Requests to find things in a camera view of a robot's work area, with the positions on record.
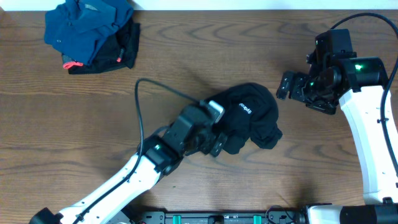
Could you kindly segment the black t-shirt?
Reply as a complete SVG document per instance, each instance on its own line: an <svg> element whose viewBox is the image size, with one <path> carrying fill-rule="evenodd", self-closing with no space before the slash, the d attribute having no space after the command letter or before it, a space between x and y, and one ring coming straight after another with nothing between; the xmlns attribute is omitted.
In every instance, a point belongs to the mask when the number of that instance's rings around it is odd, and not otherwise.
<svg viewBox="0 0 398 224"><path fill-rule="evenodd" d="M238 154L247 140L261 149L273 149L281 139L282 131L277 126L277 103L266 87L244 83L207 100L224 108L224 115L215 129L227 135L223 150L228 154Z"/></svg>

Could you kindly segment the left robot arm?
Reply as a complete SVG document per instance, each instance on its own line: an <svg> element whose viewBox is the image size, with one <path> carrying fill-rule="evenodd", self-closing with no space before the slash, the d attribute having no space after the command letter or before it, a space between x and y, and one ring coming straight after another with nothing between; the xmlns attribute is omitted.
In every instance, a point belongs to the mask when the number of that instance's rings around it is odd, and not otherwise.
<svg viewBox="0 0 398 224"><path fill-rule="evenodd" d="M186 106L170 126L145 138L126 165L94 192L56 214L43 208L29 223L109 222L129 202L173 172L185 156L202 152L216 157L226 136L213 127L223 114L224 108L215 101Z"/></svg>

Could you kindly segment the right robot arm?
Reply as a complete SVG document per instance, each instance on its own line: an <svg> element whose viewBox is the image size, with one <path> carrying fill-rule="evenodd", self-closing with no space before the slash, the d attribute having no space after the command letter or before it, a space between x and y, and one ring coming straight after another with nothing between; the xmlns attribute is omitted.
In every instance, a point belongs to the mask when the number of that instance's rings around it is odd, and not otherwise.
<svg viewBox="0 0 398 224"><path fill-rule="evenodd" d="M397 129L381 59L341 58L283 73L276 96L348 120L363 178L364 205L307 205L296 223L397 223Z"/></svg>

